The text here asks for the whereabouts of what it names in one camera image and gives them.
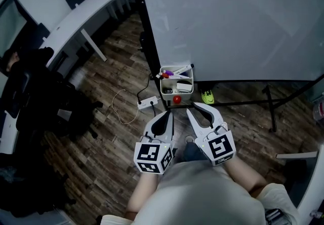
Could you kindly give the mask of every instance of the whiteboard stand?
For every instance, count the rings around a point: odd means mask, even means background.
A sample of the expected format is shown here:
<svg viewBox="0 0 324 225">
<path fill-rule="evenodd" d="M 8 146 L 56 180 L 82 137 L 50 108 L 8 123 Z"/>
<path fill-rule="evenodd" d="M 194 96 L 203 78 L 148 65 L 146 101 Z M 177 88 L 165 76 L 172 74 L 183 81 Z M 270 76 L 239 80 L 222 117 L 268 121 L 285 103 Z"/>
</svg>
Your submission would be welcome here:
<svg viewBox="0 0 324 225">
<path fill-rule="evenodd" d="M 138 11 L 141 17 L 142 25 L 144 28 L 144 33 L 141 34 L 140 43 L 142 46 L 142 52 L 145 54 L 146 60 L 148 62 L 149 68 L 152 72 L 152 76 L 155 77 L 161 68 L 160 59 L 158 56 L 156 43 L 154 40 L 153 30 L 149 18 L 149 13 L 146 7 L 145 0 L 135 0 Z M 269 87 L 266 86 L 262 92 L 266 95 L 267 99 L 264 100 L 252 100 L 252 101 L 245 101 L 245 102 L 229 102 L 229 103 L 215 103 L 210 104 L 210 106 L 218 107 L 218 106 L 234 106 L 234 105 L 250 105 L 250 104 L 269 104 L 269 110 L 272 120 L 272 128 L 269 129 L 270 132 L 276 132 L 276 121 L 275 121 L 275 109 L 282 106 L 283 104 L 289 102 L 290 100 L 294 99 L 295 97 L 301 95 L 316 83 L 321 81 L 324 78 L 324 74 L 318 77 L 315 80 L 279 80 L 279 79 L 248 79 L 248 80 L 209 80 L 209 81 L 195 81 L 194 83 L 203 83 L 203 82 L 213 82 L 213 83 L 222 83 L 222 82 L 297 82 L 297 81 L 309 81 L 305 86 L 297 90 L 296 92 L 292 93 L 290 96 L 283 98 L 283 99 L 272 99 Z M 154 79 L 157 90 L 160 93 L 160 97 L 162 103 L 166 110 L 173 109 L 173 108 L 192 108 L 192 105 L 171 105 L 171 101 L 165 101 L 162 97 L 161 91 L 159 89 L 159 79 Z"/>
</svg>

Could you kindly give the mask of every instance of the white curved desk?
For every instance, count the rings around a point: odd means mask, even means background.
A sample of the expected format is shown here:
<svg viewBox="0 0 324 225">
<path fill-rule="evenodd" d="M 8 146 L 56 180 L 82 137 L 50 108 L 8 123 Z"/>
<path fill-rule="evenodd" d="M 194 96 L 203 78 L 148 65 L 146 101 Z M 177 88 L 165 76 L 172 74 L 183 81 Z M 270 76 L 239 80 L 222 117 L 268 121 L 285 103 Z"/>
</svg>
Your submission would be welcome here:
<svg viewBox="0 0 324 225">
<path fill-rule="evenodd" d="M 116 18 L 116 14 L 113 8 L 109 4 L 113 0 L 85 0 L 71 11 L 61 23 L 50 33 L 49 37 L 45 39 L 40 48 L 51 47 L 54 50 L 52 58 L 48 61 L 47 67 L 55 59 L 55 57 L 63 49 L 64 45 L 83 27 L 83 25 L 89 21 L 94 15 L 96 15 L 104 7 L 108 6 L 110 14 Z M 130 10 L 129 1 L 126 1 L 126 5 Z M 121 13 L 123 13 L 122 5 L 117 1 L 117 5 Z M 80 30 L 82 35 L 92 46 L 95 52 L 105 61 L 106 57 L 102 54 L 96 44 L 92 41 L 87 32 Z M 12 154 L 15 151 L 16 140 L 18 137 L 18 131 L 16 129 L 17 119 L 12 118 L 9 114 L 6 115 L 2 139 L 0 143 L 0 153 Z"/>
<path fill-rule="evenodd" d="M 83 25 L 90 20 L 94 15 L 96 15 L 104 7 L 108 6 L 113 0 L 85 0 L 75 9 L 71 11 L 61 23 L 55 27 L 55 29 L 50 33 L 49 37 L 45 39 L 42 46 L 51 47 L 54 50 L 52 58 L 48 61 L 47 67 L 55 59 L 58 53 L 63 49 L 64 45 L 83 27 Z M 123 12 L 123 9 L 120 4 L 118 4 L 119 10 Z M 109 12 L 115 17 L 114 12 L 109 10 Z M 99 48 L 92 41 L 87 32 L 82 29 L 81 33 L 93 49 L 98 53 L 98 55 L 105 61 L 106 57 L 102 54 Z"/>
</svg>

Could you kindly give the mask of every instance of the whiteboard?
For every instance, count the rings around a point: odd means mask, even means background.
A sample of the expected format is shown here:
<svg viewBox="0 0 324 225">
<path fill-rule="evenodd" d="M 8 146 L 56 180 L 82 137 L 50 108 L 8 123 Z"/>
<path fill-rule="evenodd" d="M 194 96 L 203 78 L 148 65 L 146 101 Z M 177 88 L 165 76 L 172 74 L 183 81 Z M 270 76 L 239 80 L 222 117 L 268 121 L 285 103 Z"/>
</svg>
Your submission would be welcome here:
<svg viewBox="0 0 324 225">
<path fill-rule="evenodd" d="M 314 80 L 324 73 L 324 0 L 145 0 L 161 66 L 194 79 Z"/>
</svg>

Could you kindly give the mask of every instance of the white t-shirt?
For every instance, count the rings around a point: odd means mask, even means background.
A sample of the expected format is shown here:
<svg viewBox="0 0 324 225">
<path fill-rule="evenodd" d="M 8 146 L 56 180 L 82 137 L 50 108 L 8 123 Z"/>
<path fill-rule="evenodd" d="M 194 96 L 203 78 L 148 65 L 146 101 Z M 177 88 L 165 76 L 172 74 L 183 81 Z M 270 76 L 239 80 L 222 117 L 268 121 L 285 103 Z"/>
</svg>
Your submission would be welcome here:
<svg viewBox="0 0 324 225">
<path fill-rule="evenodd" d="M 221 165 L 183 162 L 162 177 L 135 221 L 105 215 L 102 225 L 266 225 L 265 209 L 280 209 L 292 225 L 298 212 L 283 185 L 267 185 L 257 199 L 235 183 Z"/>
</svg>

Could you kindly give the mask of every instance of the wooden floor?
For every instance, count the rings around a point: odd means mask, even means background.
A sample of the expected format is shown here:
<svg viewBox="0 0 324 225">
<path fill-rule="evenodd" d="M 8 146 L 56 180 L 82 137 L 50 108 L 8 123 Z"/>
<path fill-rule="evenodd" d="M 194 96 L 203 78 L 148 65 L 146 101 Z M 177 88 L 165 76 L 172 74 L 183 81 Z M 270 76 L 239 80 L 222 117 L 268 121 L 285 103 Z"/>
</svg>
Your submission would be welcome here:
<svg viewBox="0 0 324 225">
<path fill-rule="evenodd" d="M 65 188 L 75 205 L 67 205 L 66 213 L 77 223 L 96 224 L 99 215 L 122 215 L 127 201 L 139 179 L 133 164 L 135 142 L 145 124 L 153 117 L 151 108 L 138 112 L 130 125 L 122 125 L 112 108 L 123 122 L 131 121 L 137 113 L 136 93 L 146 86 L 150 74 L 143 53 L 137 51 L 139 34 L 142 31 L 140 18 L 133 14 L 114 31 L 100 47 L 107 61 L 95 55 L 72 77 L 73 83 L 93 101 L 104 106 L 96 109 L 93 129 L 96 139 L 89 132 L 71 142 L 57 138 L 48 132 L 42 144 L 50 147 L 45 152 L 46 160 L 61 175 L 69 179 Z M 262 83 L 223 83 L 214 87 L 217 102 L 265 99 Z M 289 95 L 294 89 L 289 85 L 270 84 L 275 98 Z M 153 81 L 140 94 L 144 99 L 158 96 Z M 196 92 L 195 101 L 201 101 Z M 163 111 L 161 101 L 157 113 Z M 219 107 L 224 120 L 232 130 L 237 154 L 265 176 L 269 182 L 284 182 L 283 162 L 275 159 L 277 153 L 315 151 L 322 142 L 322 131 L 312 119 L 311 105 L 303 97 L 292 100 L 276 110 L 276 133 L 269 133 L 271 119 L 267 105 L 244 105 Z M 175 115 L 175 140 L 193 134 L 185 109 L 173 110 Z"/>
</svg>

